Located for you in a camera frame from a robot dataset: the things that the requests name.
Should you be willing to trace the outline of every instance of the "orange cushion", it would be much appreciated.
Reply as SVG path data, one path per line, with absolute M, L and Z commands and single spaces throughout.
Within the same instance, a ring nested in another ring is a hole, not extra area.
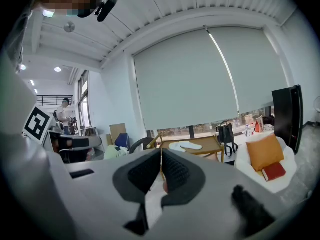
M 251 165 L 256 172 L 285 159 L 277 137 L 271 134 L 259 141 L 246 142 Z

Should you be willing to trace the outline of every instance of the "roller blind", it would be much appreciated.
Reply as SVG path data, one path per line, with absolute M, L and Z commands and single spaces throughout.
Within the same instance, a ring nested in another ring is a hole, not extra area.
M 147 130 L 237 117 L 230 77 L 205 30 L 165 40 L 134 60 Z
M 229 66 L 240 113 L 271 106 L 272 91 L 287 88 L 280 59 L 262 30 L 244 27 L 209 29 Z

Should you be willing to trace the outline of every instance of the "wooden table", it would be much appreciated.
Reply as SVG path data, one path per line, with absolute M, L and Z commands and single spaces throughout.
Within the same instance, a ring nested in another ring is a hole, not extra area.
M 205 155 L 205 154 L 215 154 L 218 156 L 218 152 L 222 153 L 221 156 L 221 163 L 224 162 L 224 154 L 225 154 L 225 146 L 219 143 L 218 138 L 216 135 L 209 136 L 209 137 L 202 137 L 202 138 L 190 138 L 190 139 L 177 139 L 177 140 L 165 140 L 160 146 L 160 149 L 169 149 L 169 145 L 175 142 L 185 142 L 190 141 L 193 144 L 201 145 L 202 149 L 195 150 L 190 148 L 183 149 L 193 155 Z

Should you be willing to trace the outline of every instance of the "white cloth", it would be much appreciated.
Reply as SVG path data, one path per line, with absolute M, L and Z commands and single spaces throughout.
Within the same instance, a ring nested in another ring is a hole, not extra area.
M 173 142 L 169 144 L 170 150 L 180 151 L 180 152 L 186 152 L 185 149 L 181 148 L 179 142 Z
M 190 141 L 179 141 L 180 147 L 191 150 L 200 150 L 202 149 L 201 145 L 191 143 Z
M 61 119 L 66 119 L 65 109 L 62 105 L 56 110 L 56 117 L 59 121 Z M 62 121 L 61 123 L 63 123 L 63 126 L 69 126 L 69 121 Z
M 121 153 L 120 156 L 125 156 L 125 155 L 129 155 L 129 150 L 126 147 L 120 146 L 121 149 Z

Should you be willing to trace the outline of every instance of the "red book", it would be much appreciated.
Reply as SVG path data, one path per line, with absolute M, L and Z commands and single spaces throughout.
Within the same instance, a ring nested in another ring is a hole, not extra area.
M 279 162 L 276 162 L 264 167 L 262 169 L 262 174 L 265 180 L 268 182 L 284 176 L 286 171 Z

